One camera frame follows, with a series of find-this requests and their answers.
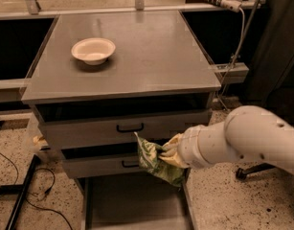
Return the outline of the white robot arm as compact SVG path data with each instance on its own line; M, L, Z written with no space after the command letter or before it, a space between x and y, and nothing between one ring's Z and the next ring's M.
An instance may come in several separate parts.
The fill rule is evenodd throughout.
M160 158L179 168L263 162L294 175L294 127L258 106L238 107L221 123L190 127L165 148Z

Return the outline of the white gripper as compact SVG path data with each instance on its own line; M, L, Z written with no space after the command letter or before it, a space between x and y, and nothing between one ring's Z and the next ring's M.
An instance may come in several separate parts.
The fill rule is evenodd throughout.
M183 134L178 133L163 145L164 152L174 153L173 156L160 155L159 158L166 163L186 169L187 165L191 169L208 168L210 163L202 156L198 146L198 136L202 126L193 126L188 128Z

